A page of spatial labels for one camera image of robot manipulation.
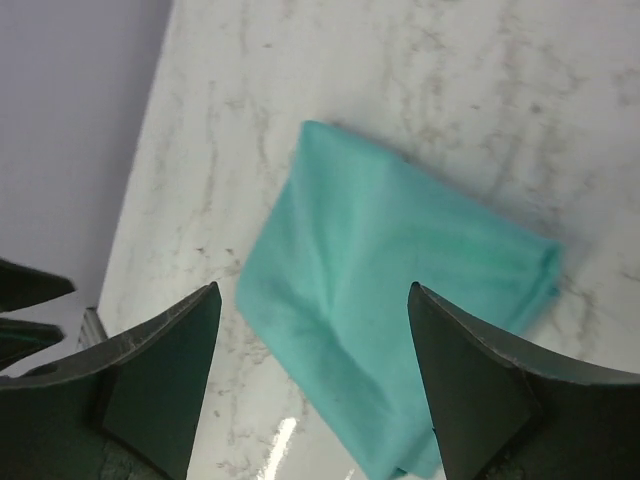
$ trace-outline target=teal cloth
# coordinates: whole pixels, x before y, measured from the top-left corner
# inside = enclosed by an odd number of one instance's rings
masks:
[[[522,332],[554,296],[561,248],[359,136],[302,127],[236,304],[373,480],[440,464],[416,360],[414,281]]]

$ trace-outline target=wrinkled fabric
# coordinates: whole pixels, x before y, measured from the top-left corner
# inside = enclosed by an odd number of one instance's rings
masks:
[[[418,281],[522,332],[555,295],[561,249],[398,155],[306,122],[236,303],[365,474],[440,464],[407,314]]]

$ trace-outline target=towel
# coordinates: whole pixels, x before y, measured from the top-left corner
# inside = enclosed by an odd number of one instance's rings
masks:
[[[523,329],[556,293],[561,248],[342,129],[302,126],[236,304],[368,478],[440,465],[407,314],[417,281]]]

